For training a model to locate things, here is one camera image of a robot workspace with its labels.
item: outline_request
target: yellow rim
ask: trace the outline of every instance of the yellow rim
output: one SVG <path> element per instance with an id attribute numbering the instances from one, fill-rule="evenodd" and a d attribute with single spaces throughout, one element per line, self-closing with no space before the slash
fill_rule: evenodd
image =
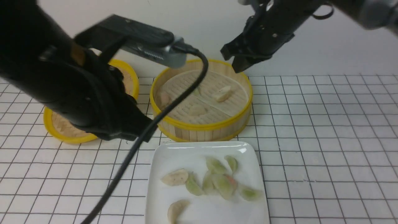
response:
<path id="1" fill-rule="evenodd" d="M 133 81 L 133 94 L 132 94 L 132 97 L 134 97 L 134 99 L 138 99 L 138 94 L 140 92 L 140 85 L 139 85 L 139 82 L 138 82 L 137 74 L 135 73 L 134 69 L 129 64 L 127 64 L 126 62 L 121 61 L 121 60 L 117 60 L 117 59 L 112 59 L 109 62 L 109 64 L 114 66 L 114 67 L 117 67 L 117 68 L 122 68 L 122 69 L 126 70 L 130 74 L 131 79 Z M 52 116 L 53 116 L 53 111 L 50 110 L 49 108 L 45 107 L 44 108 L 44 114 L 43 114 L 44 126 L 47 129 L 47 131 L 50 133 L 50 135 L 52 135 L 53 137 L 57 138 L 60 141 L 64 141 L 64 142 L 70 143 L 70 144 L 80 144 L 80 143 L 92 141 L 92 140 L 97 138 L 97 136 L 95 136 L 93 134 L 89 134 L 87 136 L 79 137 L 79 138 L 71 138 L 71 137 L 68 137 L 68 136 L 64 136 L 64 135 L 60 134 L 54 128 Z"/>
<path id="2" fill-rule="evenodd" d="M 187 61 L 187 63 L 190 62 L 197 62 L 200 61 L 198 59 L 195 60 L 189 60 Z M 222 63 L 224 65 L 227 65 L 229 67 L 232 68 L 232 66 L 226 62 L 223 61 L 218 61 L 218 60 L 211 60 L 209 59 L 209 61 L 212 62 L 217 62 L 217 63 Z M 155 81 L 153 82 L 151 89 L 150 89 L 150 103 L 152 105 L 154 114 L 159 114 L 160 113 L 160 109 L 158 108 L 158 106 L 155 103 L 155 99 L 153 96 L 153 88 L 155 86 L 155 83 L 157 82 L 157 80 L 159 79 L 159 77 L 161 77 L 164 73 L 166 73 L 170 68 L 167 68 L 165 70 L 163 70 L 155 79 Z M 238 114 L 236 114 L 235 116 L 225 120 L 225 121 L 221 121 L 221 122 L 217 122 L 217 123 L 213 123 L 213 124 L 189 124 L 189 123 L 184 123 L 178 120 L 175 120 L 169 116 L 166 116 L 165 118 L 163 118 L 164 121 L 166 121 L 167 123 L 177 127 L 177 128 L 181 128 L 181 129 L 189 129 L 189 130 L 195 130 L 195 131 L 208 131 L 208 130 L 214 130 L 214 129 L 219 129 L 219 128 L 223 128 L 225 126 L 228 126 L 230 124 L 233 124 L 236 122 L 236 120 L 238 120 L 248 109 L 249 107 L 252 105 L 252 99 L 253 99 L 253 89 L 252 86 L 250 85 L 250 81 L 249 78 L 244 74 L 244 73 L 240 73 L 241 75 L 243 75 L 243 77 L 245 77 L 246 82 L 248 82 L 249 84 L 249 88 L 250 88 L 250 92 L 248 92 L 249 95 L 249 100 L 247 102 L 247 104 L 245 105 L 244 109 L 241 110 Z"/>
<path id="3" fill-rule="evenodd" d="M 232 135 L 226 136 L 226 137 L 220 138 L 220 139 L 215 139 L 215 140 L 212 140 L 212 141 L 229 141 L 229 140 L 233 139 L 240 132 L 242 132 L 243 129 L 246 128 L 246 125 L 248 124 L 249 120 L 250 120 L 250 116 L 246 119 L 245 124 L 238 131 L 233 133 Z M 164 135 L 166 135 L 169 139 L 171 139 L 173 141 L 176 141 L 176 142 L 189 142 L 188 140 L 185 140 L 185 139 L 182 139 L 182 138 L 179 138 L 179 137 L 176 137 L 176 136 L 172 135 L 171 133 L 169 133 L 165 129 L 163 129 L 161 126 L 158 126 L 158 128 Z"/>

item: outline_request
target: white plate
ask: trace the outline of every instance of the white plate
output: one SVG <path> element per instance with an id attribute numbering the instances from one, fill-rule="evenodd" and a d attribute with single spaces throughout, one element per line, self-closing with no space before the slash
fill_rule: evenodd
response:
<path id="1" fill-rule="evenodd" d="M 247 186 L 263 192 L 260 200 L 245 201 L 235 192 L 231 201 L 225 201 L 220 195 L 194 196 L 185 185 L 170 187 L 160 179 L 180 168 L 193 171 L 201 186 L 207 171 L 205 156 L 224 160 L 232 155 L 238 161 L 238 170 L 234 178 Z M 180 199 L 188 199 L 191 204 L 178 218 L 178 224 L 269 224 L 268 206 L 265 197 L 263 178 L 254 149 L 242 141 L 172 143 L 161 145 L 153 157 L 145 210 L 145 224 L 168 224 L 167 210 Z"/>

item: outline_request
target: white wall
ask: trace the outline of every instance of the white wall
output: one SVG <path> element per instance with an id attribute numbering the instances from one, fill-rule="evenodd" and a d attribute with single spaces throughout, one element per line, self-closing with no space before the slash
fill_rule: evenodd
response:
<path id="1" fill-rule="evenodd" d="M 208 58 L 222 60 L 221 47 L 234 39 L 253 14 L 237 0 L 39 0 L 71 36 L 118 14 L 172 31 Z M 139 76 L 157 76 L 163 66 L 120 51 Z M 362 30 L 340 12 L 310 18 L 271 60 L 247 75 L 341 75 L 398 73 L 398 39 L 384 29 Z"/>

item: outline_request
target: black cable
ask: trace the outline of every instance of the black cable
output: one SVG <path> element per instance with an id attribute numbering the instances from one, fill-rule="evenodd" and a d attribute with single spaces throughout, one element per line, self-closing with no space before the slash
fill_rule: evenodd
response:
<path id="1" fill-rule="evenodd" d="M 119 170 L 117 171 L 115 178 L 106 189 L 105 193 L 97 203 L 97 205 L 93 208 L 90 214 L 83 220 L 81 224 L 90 224 L 93 219 L 97 216 L 97 214 L 101 211 L 104 207 L 105 203 L 108 201 L 109 197 L 112 195 L 113 191 L 115 190 L 117 184 L 119 183 L 120 179 L 122 178 L 124 172 L 126 171 L 127 167 L 129 166 L 130 161 L 133 159 L 134 154 L 144 141 L 146 135 L 151 133 L 151 130 L 157 128 L 158 123 L 172 111 L 178 104 L 180 104 L 185 98 L 187 98 L 203 81 L 206 76 L 207 69 L 209 68 L 209 62 L 204 54 L 202 54 L 198 49 L 191 47 L 190 45 L 180 44 L 174 46 L 174 49 L 177 51 L 181 51 L 183 53 L 189 53 L 194 56 L 199 57 L 203 62 L 203 68 L 199 77 L 196 81 L 187 89 L 185 90 L 177 99 L 175 99 L 169 106 L 167 106 L 160 114 L 158 114 L 153 121 L 144 129 L 143 133 L 137 138 L 134 145 L 131 147 L 129 153 L 127 154 L 126 158 L 124 159 L 122 165 L 120 166 Z"/>

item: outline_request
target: grid tile floor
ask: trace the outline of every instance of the grid tile floor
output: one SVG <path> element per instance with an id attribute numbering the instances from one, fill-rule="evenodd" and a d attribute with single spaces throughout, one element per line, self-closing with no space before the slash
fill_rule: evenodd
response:
<path id="1" fill-rule="evenodd" d="M 256 150 L 272 224 L 398 223 L 398 78 L 250 77 L 253 114 L 240 140 Z M 140 78 L 139 108 L 153 117 Z M 143 224 L 160 131 L 131 162 L 97 224 Z M 61 143 L 43 106 L 0 79 L 0 224 L 80 223 L 132 142 Z"/>

